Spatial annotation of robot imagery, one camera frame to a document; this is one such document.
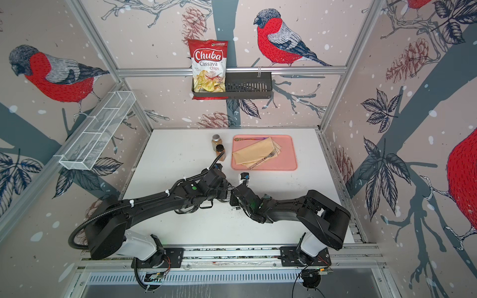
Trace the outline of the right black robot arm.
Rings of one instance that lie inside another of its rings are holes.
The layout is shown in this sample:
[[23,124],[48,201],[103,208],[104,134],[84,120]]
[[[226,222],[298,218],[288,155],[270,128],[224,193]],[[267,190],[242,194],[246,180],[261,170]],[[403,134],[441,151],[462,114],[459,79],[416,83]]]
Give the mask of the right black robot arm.
[[342,249],[350,222],[350,212],[316,190],[296,199],[276,200],[258,197],[247,185],[231,191],[231,205],[260,224],[278,221],[302,223],[320,242],[334,250]]

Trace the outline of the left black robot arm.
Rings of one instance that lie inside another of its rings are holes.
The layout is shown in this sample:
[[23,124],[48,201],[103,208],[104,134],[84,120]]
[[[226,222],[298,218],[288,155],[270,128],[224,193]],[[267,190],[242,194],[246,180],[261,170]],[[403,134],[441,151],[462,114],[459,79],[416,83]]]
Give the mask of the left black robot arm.
[[205,201],[225,199],[228,182],[218,168],[178,180],[171,189],[130,200],[103,201],[91,217],[79,224],[68,238],[70,247],[89,251],[94,260],[112,255],[147,260],[160,249],[154,235],[142,235],[131,227],[170,211],[198,209]]

